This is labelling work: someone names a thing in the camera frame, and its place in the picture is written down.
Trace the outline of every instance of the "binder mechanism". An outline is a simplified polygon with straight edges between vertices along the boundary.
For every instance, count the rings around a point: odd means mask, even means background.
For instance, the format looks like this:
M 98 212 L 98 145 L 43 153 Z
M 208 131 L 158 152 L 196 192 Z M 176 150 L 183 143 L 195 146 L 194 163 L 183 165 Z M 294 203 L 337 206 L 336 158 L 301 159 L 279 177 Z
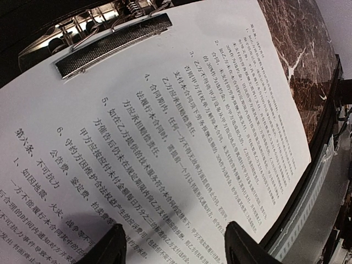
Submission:
M 166 31 L 172 26 L 168 15 L 155 13 L 172 6 L 169 0 L 117 0 L 88 9 L 49 28 L 44 36 L 24 49 L 19 54 L 19 67 L 24 72 L 70 47 L 69 54 L 55 65 L 63 79 L 83 73 L 106 57 Z M 117 25 L 143 16 L 147 17 L 115 30 Z M 111 30 L 111 34 L 84 45 L 93 35 L 105 30 Z

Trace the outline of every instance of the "marble surface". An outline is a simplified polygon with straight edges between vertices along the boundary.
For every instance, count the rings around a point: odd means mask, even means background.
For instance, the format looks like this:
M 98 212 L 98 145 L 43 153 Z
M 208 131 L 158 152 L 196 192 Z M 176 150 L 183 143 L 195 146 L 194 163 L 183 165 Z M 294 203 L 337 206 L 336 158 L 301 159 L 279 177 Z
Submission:
M 336 57 L 315 0 L 258 0 L 310 142 Z

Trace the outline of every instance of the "paper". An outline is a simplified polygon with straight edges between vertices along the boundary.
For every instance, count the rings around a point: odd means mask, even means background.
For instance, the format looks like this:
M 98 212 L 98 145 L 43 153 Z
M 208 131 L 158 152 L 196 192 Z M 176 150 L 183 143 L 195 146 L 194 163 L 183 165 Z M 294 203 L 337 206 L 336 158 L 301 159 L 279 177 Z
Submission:
M 0 90 L 0 258 L 74 263 L 115 223 L 127 263 L 226 263 L 310 161 L 256 0 L 167 11 L 173 26 L 68 81 L 54 62 Z

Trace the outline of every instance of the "textured metal bar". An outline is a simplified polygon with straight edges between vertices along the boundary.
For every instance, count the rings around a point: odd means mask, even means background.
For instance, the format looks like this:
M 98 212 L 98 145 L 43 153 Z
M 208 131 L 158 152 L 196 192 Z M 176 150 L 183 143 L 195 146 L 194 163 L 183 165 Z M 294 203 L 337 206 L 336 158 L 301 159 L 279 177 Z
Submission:
M 172 26 L 167 14 L 153 16 L 139 23 L 124 27 L 103 37 L 55 63 L 63 79 L 69 78 L 98 61 L 136 42 L 159 34 Z

